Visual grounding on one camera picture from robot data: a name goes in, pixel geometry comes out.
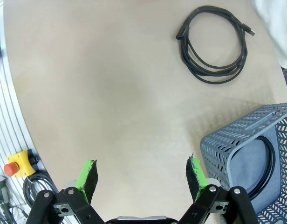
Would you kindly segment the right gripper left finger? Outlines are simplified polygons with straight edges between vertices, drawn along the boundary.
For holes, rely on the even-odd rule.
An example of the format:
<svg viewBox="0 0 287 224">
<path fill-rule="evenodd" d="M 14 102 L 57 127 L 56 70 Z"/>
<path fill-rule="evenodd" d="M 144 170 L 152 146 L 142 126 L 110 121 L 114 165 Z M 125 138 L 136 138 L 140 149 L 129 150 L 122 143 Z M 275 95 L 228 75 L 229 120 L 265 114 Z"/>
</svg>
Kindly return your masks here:
<svg viewBox="0 0 287 224">
<path fill-rule="evenodd" d="M 60 224 L 74 216 L 80 224 L 103 224 L 90 205 L 98 182 L 97 161 L 87 160 L 74 187 L 55 193 L 42 190 L 37 194 L 29 213 L 28 224 Z"/>
</svg>

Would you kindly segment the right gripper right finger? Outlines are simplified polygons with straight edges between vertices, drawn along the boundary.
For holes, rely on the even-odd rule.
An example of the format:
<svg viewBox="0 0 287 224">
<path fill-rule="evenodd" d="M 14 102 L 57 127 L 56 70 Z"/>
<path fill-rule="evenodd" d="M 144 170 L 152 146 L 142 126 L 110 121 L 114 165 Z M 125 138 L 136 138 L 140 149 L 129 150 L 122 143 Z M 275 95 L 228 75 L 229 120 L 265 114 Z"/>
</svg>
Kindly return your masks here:
<svg viewBox="0 0 287 224">
<path fill-rule="evenodd" d="M 186 178 L 193 204 L 178 221 L 179 224 L 204 224 L 210 214 L 219 214 L 225 224 L 258 224 L 258 217 L 243 187 L 229 190 L 209 184 L 198 159 L 190 156 Z"/>
</svg>

